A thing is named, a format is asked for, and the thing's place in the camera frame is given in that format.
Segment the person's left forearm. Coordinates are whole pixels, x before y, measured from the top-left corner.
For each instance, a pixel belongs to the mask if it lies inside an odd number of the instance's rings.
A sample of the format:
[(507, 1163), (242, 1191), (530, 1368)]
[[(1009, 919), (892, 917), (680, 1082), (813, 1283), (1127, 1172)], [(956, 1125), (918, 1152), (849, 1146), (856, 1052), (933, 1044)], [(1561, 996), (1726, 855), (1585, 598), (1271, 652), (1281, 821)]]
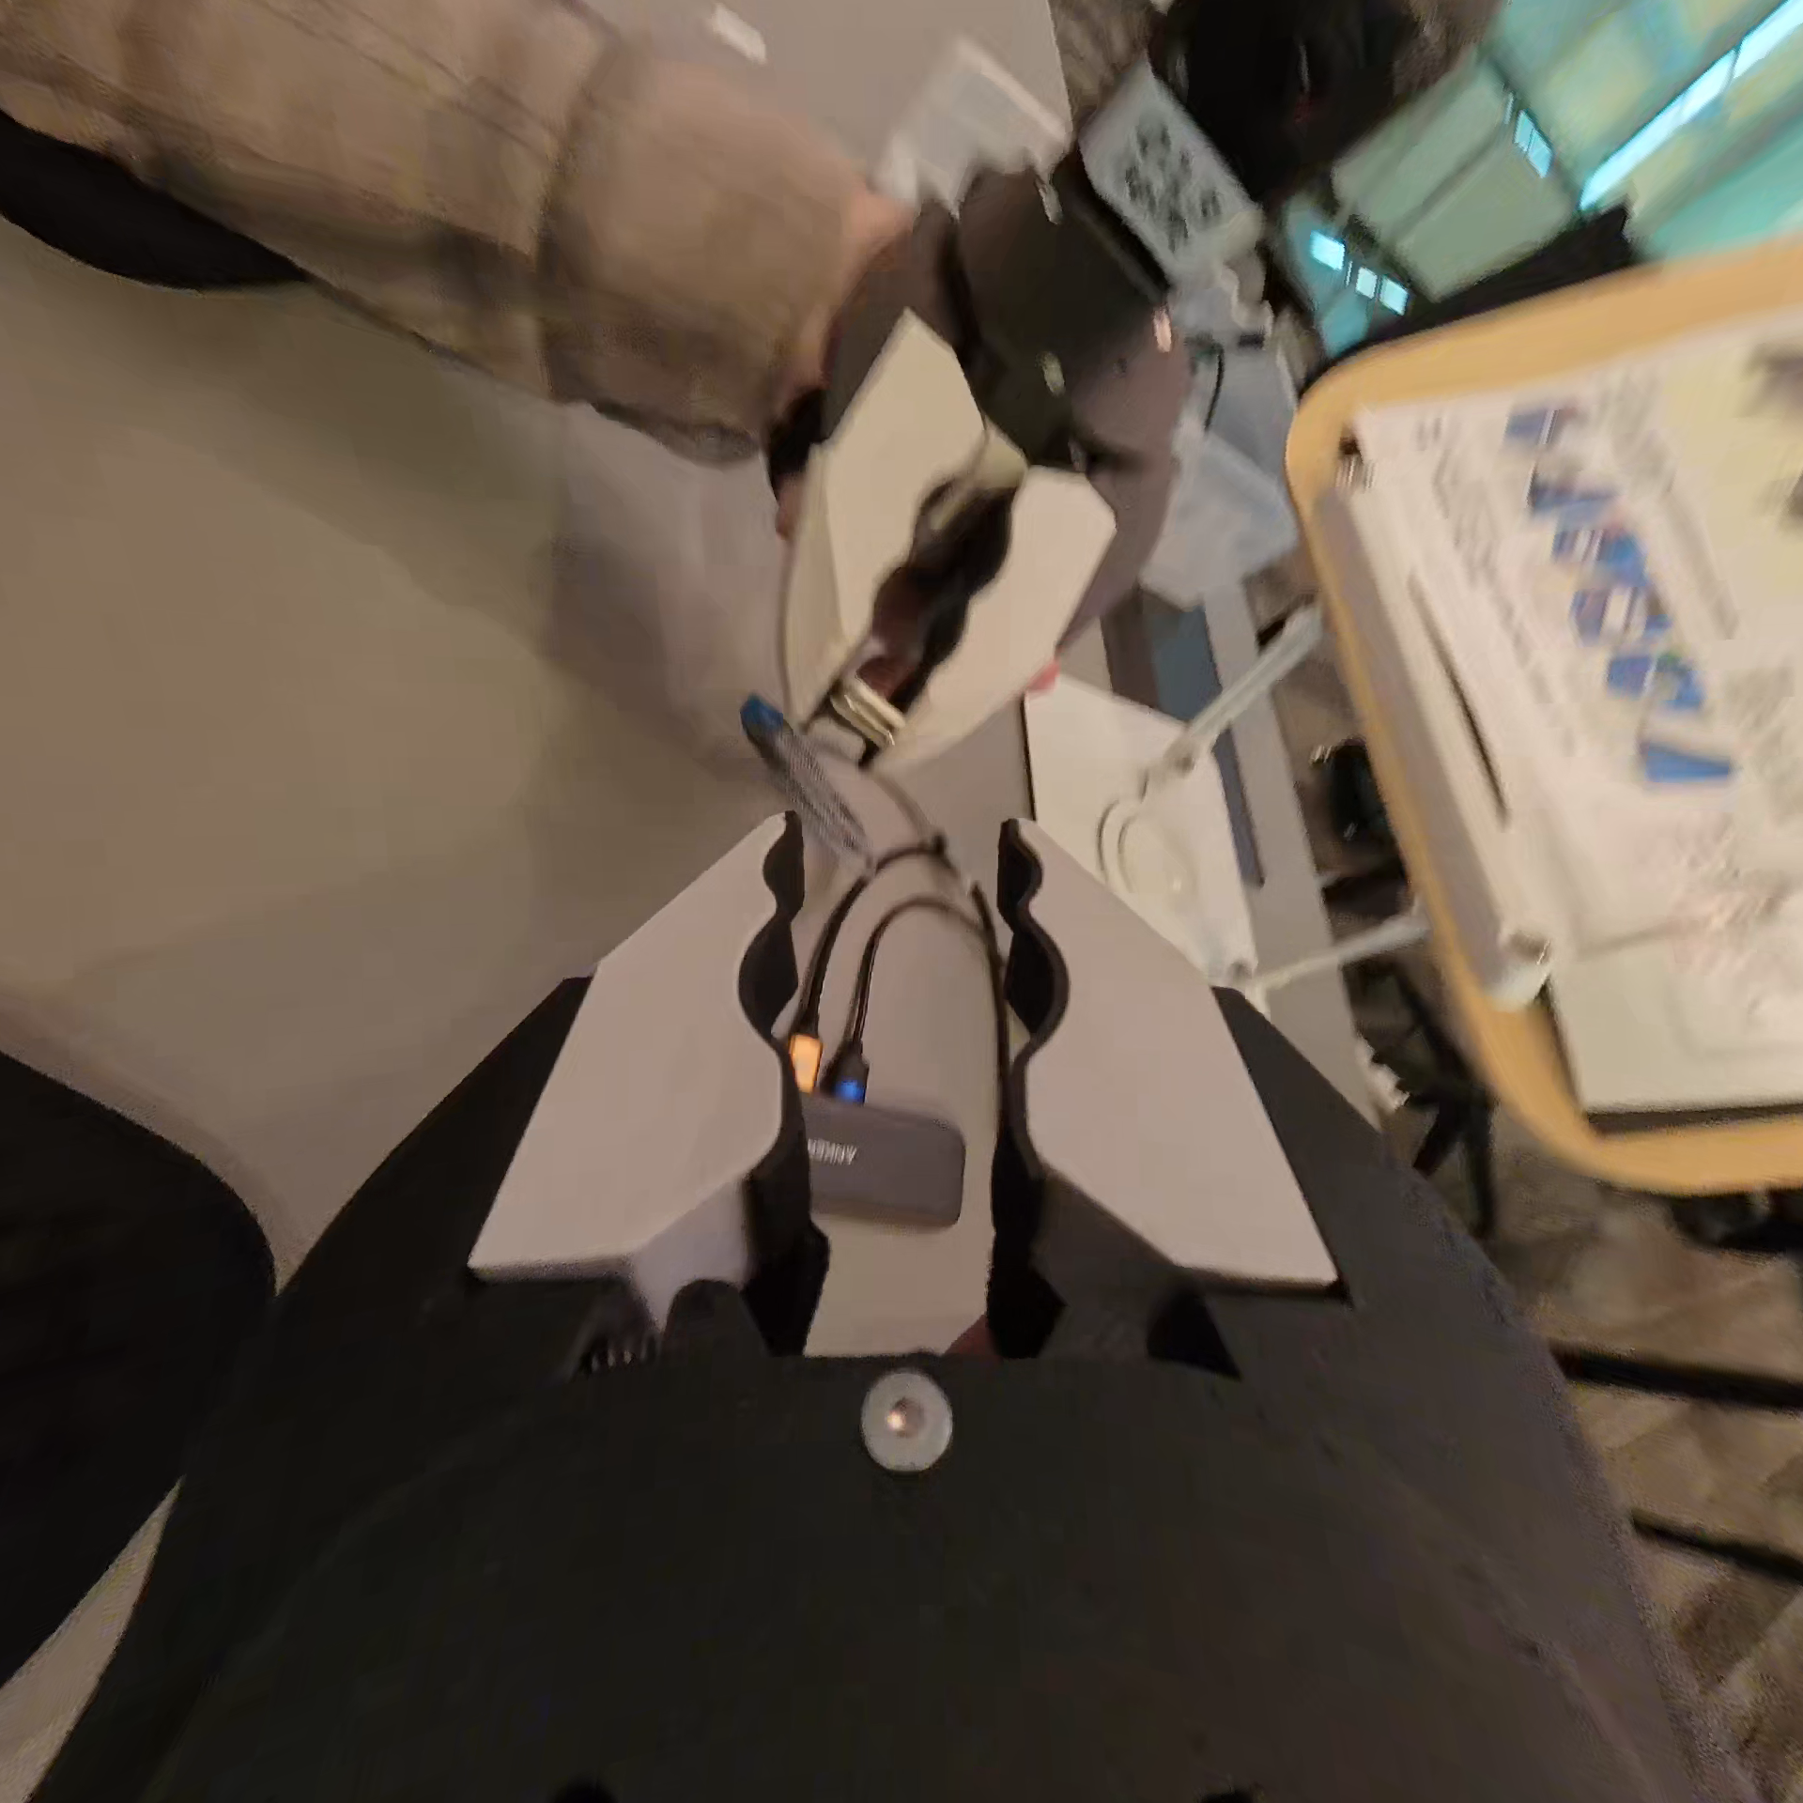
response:
[(593, 4), (4, 4), (2, 109), (383, 327), (700, 462), (776, 443), (916, 216)]

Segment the slim black usb hub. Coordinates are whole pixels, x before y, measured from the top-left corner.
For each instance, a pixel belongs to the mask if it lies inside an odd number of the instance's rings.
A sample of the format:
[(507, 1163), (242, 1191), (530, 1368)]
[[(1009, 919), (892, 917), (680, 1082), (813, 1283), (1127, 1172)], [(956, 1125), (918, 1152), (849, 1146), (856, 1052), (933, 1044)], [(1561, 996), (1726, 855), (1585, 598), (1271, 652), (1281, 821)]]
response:
[(948, 1230), (963, 1214), (967, 1142), (945, 1120), (828, 1093), (800, 1099), (815, 1214)]

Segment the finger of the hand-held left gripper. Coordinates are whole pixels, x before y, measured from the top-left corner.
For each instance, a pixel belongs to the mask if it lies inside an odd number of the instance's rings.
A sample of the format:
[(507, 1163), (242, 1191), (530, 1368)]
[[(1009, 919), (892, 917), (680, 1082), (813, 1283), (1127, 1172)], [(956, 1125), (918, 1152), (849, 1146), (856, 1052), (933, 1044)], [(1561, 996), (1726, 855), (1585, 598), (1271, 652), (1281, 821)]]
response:
[(1116, 513), (1091, 481), (1042, 466), (1012, 492), (1007, 526), (997, 575), (907, 706), (903, 767), (952, 752), (1022, 697), (1054, 661), (1116, 539)]
[(903, 312), (849, 408), (811, 451), (785, 554), (779, 690), (796, 725), (868, 663), (883, 586), (922, 511), (980, 462), (988, 423), (952, 346)]

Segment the instruction sheet on stand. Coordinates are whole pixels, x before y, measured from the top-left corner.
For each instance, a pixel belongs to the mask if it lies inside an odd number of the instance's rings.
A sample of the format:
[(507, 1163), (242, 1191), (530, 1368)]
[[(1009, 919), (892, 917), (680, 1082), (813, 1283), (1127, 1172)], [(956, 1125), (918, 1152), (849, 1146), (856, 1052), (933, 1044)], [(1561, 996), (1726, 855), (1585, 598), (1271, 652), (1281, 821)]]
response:
[(1557, 376), (1611, 351), (1640, 351), (1709, 323), (1799, 301), (1799, 231), (1733, 252), (1606, 265), (1600, 250), (1534, 252), (1448, 303), (1427, 327), (1399, 327), (1320, 372), (1283, 442), (1283, 477), (1318, 577), (1388, 819), (1414, 898), (1431, 926), (1456, 1026), (1493, 1099), (1557, 1163), (1619, 1189), (1658, 1197), (1724, 1197), (1799, 1189), (1801, 1122), (1792, 1112), (1722, 1114), (1598, 1133), (1572, 1093), (1542, 1003), (1501, 1005), (1480, 983), (1476, 934), (1459, 921), (1452, 849), (1429, 821), (1425, 755), (1405, 744), (1403, 706), (1382, 697), (1380, 646), (1360, 624), (1350, 575), (1320, 521), (1341, 487), (1358, 410), (1427, 400), (1493, 378)]

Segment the white stand base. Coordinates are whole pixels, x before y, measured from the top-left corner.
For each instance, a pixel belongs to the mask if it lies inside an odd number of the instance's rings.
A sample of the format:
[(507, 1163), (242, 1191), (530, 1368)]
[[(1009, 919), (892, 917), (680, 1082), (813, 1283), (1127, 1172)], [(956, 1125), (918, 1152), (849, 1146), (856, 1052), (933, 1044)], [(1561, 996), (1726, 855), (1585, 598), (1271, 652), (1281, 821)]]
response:
[[(1255, 947), (1215, 753), (1326, 635), (1318, 607), (1303, 605), (1247, 671), (1185, 723), (1069, 676), (1025, 699), (1040, 830), (1208, 981), (1255, 998), (1431, 934), (1429, 915), (1414, 904), (1288, 964), (1266, 962)], [(1519, 872), (1506, 810), (1486, 778), (1480, 740), (1463, 720), (1431, 635), (1414, 626), (1401, 641), (1386, 628), (1377, 637), (1369, 667), (1375, 725), (1390, 731), (1410, 782), (1450, 936), (1491, 1001), (1523, 1009), (1549, 977), (1553, 947)]]

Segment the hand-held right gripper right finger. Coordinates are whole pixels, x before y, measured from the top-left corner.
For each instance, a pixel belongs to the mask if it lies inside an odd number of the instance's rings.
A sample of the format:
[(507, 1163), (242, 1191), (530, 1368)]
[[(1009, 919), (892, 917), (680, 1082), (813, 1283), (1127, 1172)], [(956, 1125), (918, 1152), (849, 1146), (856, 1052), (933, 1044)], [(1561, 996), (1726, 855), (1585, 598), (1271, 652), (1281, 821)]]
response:
[(1209, 979), (1025, 819), (1007, 928), (986, 1326), (1106, 1349), (1181, 1337), (1208, 1296), (1333, 1298), (1341, 1270)]

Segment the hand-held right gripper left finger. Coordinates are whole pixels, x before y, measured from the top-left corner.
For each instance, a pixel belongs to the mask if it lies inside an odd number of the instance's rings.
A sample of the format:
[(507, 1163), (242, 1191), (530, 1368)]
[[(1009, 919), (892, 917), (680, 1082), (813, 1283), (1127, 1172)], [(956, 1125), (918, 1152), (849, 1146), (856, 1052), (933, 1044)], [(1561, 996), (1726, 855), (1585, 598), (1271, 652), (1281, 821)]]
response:
[(798, 1080), (798, 819), (757, 823), (607, 952), (466, 1259), (485, 1283), (601, 1281), (648, 1330), (689, 1285), (802, 1349), (824, 1292)]

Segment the clear plastic bin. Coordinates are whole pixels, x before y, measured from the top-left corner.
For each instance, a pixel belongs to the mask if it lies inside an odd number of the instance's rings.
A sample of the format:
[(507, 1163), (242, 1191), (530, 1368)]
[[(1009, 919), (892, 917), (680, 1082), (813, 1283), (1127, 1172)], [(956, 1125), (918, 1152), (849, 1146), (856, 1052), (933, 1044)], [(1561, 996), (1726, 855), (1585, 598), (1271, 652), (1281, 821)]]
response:
[(1194, 611), (1296, 551), (1285, 477), (1296, 385), (1268, 346), (1200, 344), (1174, 455), (1178, 475), (1140, 582)]

